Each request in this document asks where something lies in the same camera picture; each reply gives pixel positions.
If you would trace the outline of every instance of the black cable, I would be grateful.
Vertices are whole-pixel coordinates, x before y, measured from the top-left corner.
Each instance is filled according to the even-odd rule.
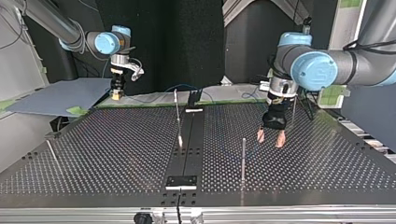
[[[293,31],[296,30],[296,15],[297,15],[297,9],[298,5],[300,4],[300,0],[297,1],[296,6],[294,8],[294,15],[293,15]]]
[[[177,220],[178,220],[178,224],[182,224],[179,204],[180,204],[180,193],[178,194],[176,211],[177,211]]]
[[[27,1],[24,0],[24,9],[23,9],[22,15],[26,15],[26,9],[27,9]],[[6,49],[6,48],[14,45],[15,43],[17,43],[18,40],[21,39],[21,36],[23,35],[23,22],[20,21],[20,23],[21,23],[21,31],[20,31],[20,34],[18,35],[18,37],[14,41],[12,41],[11,43],[1,47],[0,49]]]
[[[394,45],[394,44],[396,44],[396,40],[390,40],[390,41],[386,41],[386,42],[378,42],[378,43],[368,44],[368,45],[361,45],[358,43],[358,40],[355,40],[355,41],[352,41],[349,44],[345,45],[343,47],[343,50],[363,49],[363,50],[367,50],[367,51],[370,51],[372,53],[377,53],[377,54],[395,55],[396,51],[374,49],[374,48],[385,47],[385,46]]]
[[[88,77],[88,74],[92,74],[94,77],[100,77],[100,73],[99,73],[99,71],[98,71],[95,67],[93,67],[92,65],[90,65],[90,64],[88,64],[88,63],[85,63],[84,61],[82,61],[81,59],[78,59],[77,57],[74,57],[74,56],[73,56],[73,58],[74,58],[77,62],[79,62],[79,63],[81,64],[81,66],[85,69],[85,71],[86,71],[86,73],[87,73],[87,77]],[[91,71],[88,69],[88,67],[91,68],[91,70],[93,70],[96,74],[94,74],[93,72],[91,72]]]
[[[352,78],[356,75],[356,71],[358,70],[358,58],[356,57],[355,52],[348,50],[350,56],[352,57],[352,71],[350,71],[349,77],[347,80],[343,83],[343,85],[346,85],[352,80]]]

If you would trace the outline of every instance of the perforated metal table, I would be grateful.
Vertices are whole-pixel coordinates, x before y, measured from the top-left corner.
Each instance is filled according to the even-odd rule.
[[[312,121],[301,108],[294,121],[289,113],[288,141],[278,149],[276,131],[265,130],[264,144],[256,141],[263,105],[203,108],[182,114],[183,148],[177,146],[173,107],[93,110],[52,142],[57,159],[43,144],[0,174],[0,223],[30,220],[22,208],[36,208],[29,213],[41,214],[35,217],[79,214],[82,219],[74,220],[109,223],[131,220],[142,208],[176,220],[176,207],[185,216],[195,211],[200,219],[216,221],[219,211],[229,218],[251,213],[259,220],[290,209],[294,215],[333,211],[338,217],[396,220],[396,166],[324,111]],[[165,190],[167,177],[178,175],[196,175],[197,190]],[[329,220],[323,216],[315,220]]]

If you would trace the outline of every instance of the metal frame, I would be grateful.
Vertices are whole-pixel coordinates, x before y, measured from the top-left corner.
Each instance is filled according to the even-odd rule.
[[[62,130],[65,134],[76,127],[90,114],[70,124]],[[323,111],[320,116],[329,120],[332,128],[347,138],[364,154],[388,171],[395,171],[395,165],[376,150],[371,149],[362,139],[337,123]],[[183,148],[175,147],[173,158],[168,163],[164,178],[169,175],[199,175],[202,169],[203,137],[205,112],[189,113],[184,115],[182,134],[186,145]],[[46,150],[45,143],[33,150],[35,152]],[[3,181],[5,176],[12,175],[29,160],[20,160],[7,169],[0,176]],[[226,195],[204,194],[198,190],[163,191],[163,203],[150,197],[79,197],[73,201],[71,197],[58,197],[55,203],[64,203],[64,206],[50,207],[48,203],[40,203],[40,197],[31,197],[31,203],[21,201],[15,207],[1,208],[0,223],[2,222],[101,222],[114,223],[117,221],[131,221],[136,213],[151,213],[155,223],[178,223],[177,208],[181,219],[187,223],[263,223],[263,222],[394,222],[396,221],[396,204],[394,191],[384,190],[382,193],[353,194],[350,191],[339,192],[338,195],[326,193],[301,192],[300,194],[278,195],[257,193],[231,193]],[[386,204],[374,205],[380,200]]]

